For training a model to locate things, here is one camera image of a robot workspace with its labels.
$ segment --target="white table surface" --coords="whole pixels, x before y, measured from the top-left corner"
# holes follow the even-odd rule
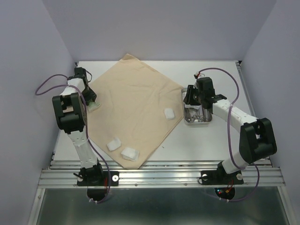
[[[203,68],[218,67],[231,73],[240,87],[240,97],[235,106],[250,114],[246,95],[239,77],[235,61],[144,61],[165,76],[183,87],[195,83],[194,74]],[[79,67],[86,68],[93,74],[93,80],[101,76],[116,61],[82,61]],[[205,71],[205,76],[213,80],[216,94],[223,94],[230,101],[236,96],[236,87],[232,79],[225,73],[216,70]],[[231,129],[232,151],[239,147],[239,133]],[[112,160],[99,147],[96,147],[106,160]],[[76,150],[64,133],[60,131],[55,146],[54,160],[79,160]],[[206,127],[189,127],[182,120],[167,136],[148,161],[189,161],[189,160],[225,160],[229,158],[226,122],[213,115]]]

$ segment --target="wire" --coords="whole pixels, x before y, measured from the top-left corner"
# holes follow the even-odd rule
[[[93,75],[89,72],[89,71],[87,71],[87,70],[85,70],[89,75],[90,75],[90,80],[88,81],[88,83],[89,82],[91,82],[92,81],[92,79],[93,79]]]
[[[231,159],[232,163],[234,164],[234,166],[235,166],[236,168],[238,168],[238,169],[240,169],[240,170],[243,170],[244,168],[239,167],[239,166],[235,163],[235,161],[234,161],[234,159],[233,159],[233,151],[232,151],[232,147],[231,147],[231,137],[230,137],[231,111],[232,111],[232,109],[233,109],[233,104],[238,100],[238,98],[239,98],[239,96],[240,96],[240,89],[239,89],[238,82],[237,82],[236,79],[235,79],[230,73],[228,73],[226,70],[221,69],[221,68],[217,68],[217,67],[210,67],[210,68],[202,69],[202,70],[200,70],[200,71],[198,72],[198,75],[195,76],[195,78],[197,79],[197,78],[199,77],[199,75],[201,74],[201,72],[206,71],[206,70],[220,70],[220,71],[226,73],[227,75],[229,75],[229,76],[233,79],[233,81],[234,81],[234,83],[235,83],[235,86],[236,86],[236,89],[237,89],[237,95],[236,95],[235,99],[232,101],[232,103],[231,103],[231,105],[230,105],[230,107],[229,107],[229,111],[228,111],[228,117],[227,117],[227,138],[228,138],[228,147],[229,147],[230,159]],[[257,182],[256,182],[256,185],[255,185],[254,189],[253,189],[252,192],[251,192],[250,194],[248,194],[247,196],[245,196],[245,197],[243,197],[243,198],[241,198],[241,199],[230,200],[230,202],[239,202],[239,201],[243,201],[243,200],[249,198],[249,197],[256,191],[256,189],[257,189],[257,187],[258,187],[259,179],[260,179],[260,173],[259,173],[259,169],[258,169],[257,165],[254,164],[254,163],[253,163],[252,165],[254,165],[255,168],[256,168],[256,170],[257,170]]]
[[[105,177],[105,180],[104,180],[104,187],[107,189],[107,177]]]
[[[233,179],[231,180],[231,182],[229,182],[229,184],[226,187],[226,190],[228,190],[229,186],[231,185],[231,187],[233,186]]]
[[[197,74],[197,75],[194,75],[194,77],[195,77],[196,79],[198,79],[198,77],[199,77],[200,75],[205,76],[205,74],[202,74],[202,73],[198,72],[198,74]]]
[[[43,87],[45,83],[47,83],[51,78],[53,78],[55,76],[63,76],[65,78],[68,78],[66,75],[63,75],[63,74],[52,75],[52,76],[48,77],[44,82],[42,82],[41,85],[38,86],[38,88],[36,89],[36,91],[34,92],[34,94],[37,95],[37,96],[40,96],[40,95],[43,95],[43,94],[47,93],[48,91],[56,88],[56,87],[52,87],[52,88],[50,88],[50,89],[48,89],[48,90],[46,90],[46,91],[44,91],[42,93],[38,93],[38,91],[41,89],[41,87]]]
[[[53,86],[53,87],[51,87],[51,88],[49,88],[49,89],[47,89],[47,90],[45,90],[45,91],[43,91],[43,92],[41,92],[41,93],[38,93],[38,91],[41,89],[41,87],[42,87],[47,81],[49,81],[51,78],[53,78],[53,77],[55,77],[55,76],[64,76],[65,78],[68,78],[67,76],[62,75],[62,74],[56,74],[56,75],[50,76],[50,77],[49,77],[48,79],[46,79],[41,85],[38,86],[38,88],[37,88],[36,91],[35,91],[35,95],[40,96],[40,95],[43,95],[43,94],[45,94],[45,93],[47,93],[47,92],[49,92],[49,91],[51,91],[51,90],[53,90],[53,89],[55,89],[55,88],[60,88],[60,87],[71,87],[71,88],[74,88],[74,89],[76,89],[76,91],[77,91],[78,94],[80,95],[80,97],[81,97],[81,99],[82,99],[82,102],[83,102],[83,105],[84,105],[84,111],[85,111],[85,114],[87,114],[87,106],[86,106],[86,102],[85,102],[85,100],[84,100],[84,97],[83,97],[82,93],[80,92],[80,90],[79,90],[76,86],[73,86],[73,85],[67,85],[67,84],[60,84],[60,85]],[[112,178],[112,176],[111,176],[111,172],[110,172],[110,170],[109,170],[109,166],[108,166],[106,160],[105,160],[105,159],[101,156],[101,154],[95,149],[95,147],[93,146],[93,144],[91,143],[91,141],[90,141],[90,139],[89,139],[88,123],[86,124],[86,137],[87,137],[87,139],[88,139],[88,143],[90,144],[91,148],[94,150],[94,152],[95,152],[95,153],[102,159],[102,161],[105,163],[105,166],[106,166],[107,171],[108,171],[108,189],[107,189],[106,195],[105,195],[105,197],[104,197],[102,200],[100,200],[100,201],[97,201],[97,202],[96,202],[96,201],[93,201],[94,203],[99,204],[99,203],[104,202],[104,201],[107,199],[107,197],[108,197],[109,191],[110,191],[110,189],[111,189],[111,178]]]
[[[231,180],[231,187],[228,189],[229,185],[227,186],[227,188],[225,190],[226,193],[229,193],[231,191],[231,189],[233,188],[233,179]]]

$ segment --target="white cube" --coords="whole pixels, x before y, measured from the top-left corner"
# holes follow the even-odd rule
[[[140,152],[138,150],[128,148],[128,147],[126,147],[121,152],[121,155],[123,156],[124,159],[130,160],[130,161],[133,161],[133,162],[137,161],[137,159],[139,158],[139,154],[140,154]]]
[[[121,141],[119,138],[115,137],[111,142],[107,144],[109,151],[114,151],[121,146]]]
[[[164,113],[167,120],[173,120],[175,118],[174,110],[171,108],[165,108]]]

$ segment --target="screw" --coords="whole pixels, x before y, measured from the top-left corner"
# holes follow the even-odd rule
[[[113,176],[112,176],[112,180],[113,180],[114,182],[117,182],[117,181],[119,180],[119,177],[118,177],[117,175],[113,175]]]
[[[238,173],[238,174],[236,175],[236,178],[237,178],[238,180],[242,180],[242,179],[243,179],[243,175],[240,174],[240,173]]]
[[[204,178],[204,177],[207,177],[207,174],[202,174],[202,180],[207,181],[208,179],[207,179],[207,178]]]

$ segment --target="metal extrusion frame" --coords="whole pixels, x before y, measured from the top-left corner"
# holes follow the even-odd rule
[[[44,194],[45,194],[44,188],[37,188],[36,196],[34,197],[32,209],[28,220],[28,225],[37,224],[39,212],[41,210],[42,203],[43,203]]]
[[[248,89],[247,89],[247,86],[245,85],[245,81],[244,81],[244,77],[243,77],[243,74],[242,74],[242,69],[240,67],[240,64],[238,61],[235,62],[235,65],[236,65],[236,68],[238,70],[238,73],[239,73],[239,76],[240,76],[240,81],[242,83],[242,86],[243,86],[243,89],[245,91],[245,95],[246,95],[246,100],[248,102],[248,106],[249,106],[249,109],[250,109],[250,112],[251,112],[251,115],[252,116],[256,116],[255,115],[255,111],[254,111],[254,107],[252,105],[252,102],[250,100],[250,96],[249,96],[249,93],[248,93]]]
[[[138,170],[126,170],[113,161],[108,161],[111,170],[120,172],[119,186],[112,188],[208,188],[221,186],[204,186],[198,183],[202,170],[214,170],[218,161],[148,161]],[[77,178],[73,173],[79,172],[79,165],[75,161],[52,161],[50,170],[41,172],[38,188],[86,188],[76,185]],[[280,168],[273,168],[270,160],[258,161],[260,169],[260,187],[284,186],[284,179]],[[254,166],[248,166],[242,171],[244,184],[253,187],[257,181],[257,171]]]

